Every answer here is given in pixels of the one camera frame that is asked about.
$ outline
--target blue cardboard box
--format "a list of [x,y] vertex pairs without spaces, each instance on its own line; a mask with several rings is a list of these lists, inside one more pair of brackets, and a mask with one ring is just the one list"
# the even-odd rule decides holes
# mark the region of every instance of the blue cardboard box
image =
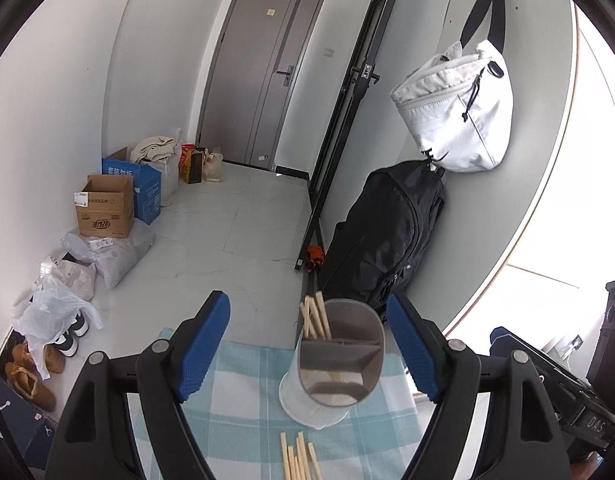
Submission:
[[152,224],[161,214],[161,173],[150,166],[128,162],[128,149],[123,148],[104,158],[103,174],[122,174],[134,177],[134,216]]

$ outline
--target plastic bag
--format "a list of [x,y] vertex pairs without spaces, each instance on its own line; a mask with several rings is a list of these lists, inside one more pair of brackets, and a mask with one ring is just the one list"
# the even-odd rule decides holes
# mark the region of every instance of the plastic bag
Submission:
[[174,155],[164,160],[154,162],[141,161],[161,172],[161,206],[168,207],[174,200],[174,193],[179,187],[179,161],[181,160],[181,145],[174,147]]
[[77,260],[96,265],[104,277],[105,286],[114,288],[146,255],[154,242],[154,231],[145,222],[134,219],[127,238],[97,238],[81,236],[78,229],[67,233],[61,243]]
[[97,309],[78,297],[52,274],[43,277],[43,290],[35,293],[32,301],[22,301],[14,308],[12,326],[27,339],[28,348],[42,379],[50,377],[45,367],[43,347],[55,342],[69,329],[79,311],[88,316],[91,326],[97,329],[103,327]]
[[220,182],[223,180],[223,155],[220,148],[214,148],[212,153],[205,150],[205,163],[203,164],[203,180]]
[[96,268],[94,264],[89,267],[62,260],[61,256],[48,256],[41,262],[41,271],[38,279],[34,282],[34,293],[43,290],[44,277],[51,274],[61,280],[67,288],[74,292],[82,300],[89,301],[94,296],[94,279]]

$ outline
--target blue gripper pad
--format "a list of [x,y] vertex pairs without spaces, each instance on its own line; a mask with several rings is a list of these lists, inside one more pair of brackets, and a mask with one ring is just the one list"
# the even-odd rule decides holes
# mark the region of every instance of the blue gripper pad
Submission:
[[494,341],[497,337],[501,337],[504,335],[511,335],[515,337],[516,339],[518,339],[512,332],[507,330],[504,326],[498,326],[497,328],[492,330],[492,333],[490,334],[490,345],[494,344]]
[[442,392],[441,385],[437,380],[438,366],[421,333],[406,312],[402,304],[403,301],[409,303],[409,300],[402,296],[399,298],[394,294],[387,299],[387,322],[417,389],[427,394],[432,402],[436,402]]
[[198,391],[230,321],[230,299],[218,290],[172,335],[171,386],[179,402]]

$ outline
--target black strap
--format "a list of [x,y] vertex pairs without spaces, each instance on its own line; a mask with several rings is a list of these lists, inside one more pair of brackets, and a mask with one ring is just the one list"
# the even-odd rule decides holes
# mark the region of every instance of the black strap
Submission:
[[465,21],[463,32],[461,32],[463,48],[472,39],[479,25],[483,23],[490,5],[492,6],[492,20],[487,38],[499,52],[503,52],[505,44],[505,0],[476,0]]

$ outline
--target door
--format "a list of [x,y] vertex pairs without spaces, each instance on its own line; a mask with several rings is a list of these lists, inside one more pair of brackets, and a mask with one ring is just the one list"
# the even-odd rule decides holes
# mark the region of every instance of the door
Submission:
[[334,152],[334,146],[341,135],[345,112],[350,107],[357,78],[361,73],[363,61],[367,56],[367,51],[369,50],[369,45],[377,30],[377,25],[379,25],[379,18],[384,6],[385,0],[372,0],[369,3],[361,32],[359,33],[356,45],[352,51],[348,71],[345,74],[343,84],[341,85],[341,91],[339,92],[338,99],[334,106],[334,111],[332,112],[332,117],[328,124],[323,144],[321,145],[321,150],[316,159],[316,166],[312,173],[312,179],[310,179],[309,193],[311,197],[316,196],[323,185],[326,169],[332,158],[332,153]]
[[[379,80],[379,75],[374,73],[375,60],[395,1],[372,0],[367,10],[355,52],[350,60],[350,70],[341,86],[341,92],[334,107],[317,165],[310,181],[312,215],[303,236],[299,257],[295,265],[296,270],[299,270],[303,266],[303,261],[305,261],[308,245],[316,232],[323,205],[327,199],[332,179],[341,160],[361,100],[365,96],[369,82]],[[375,30],[371,32],[371,26],[374,22],[376,22]],[[365,52],[363,61],[358,63],[358,58],[363,56],[363,52]]]
[[321,0],[236,0],[220,40],[199,143],[270,169]]

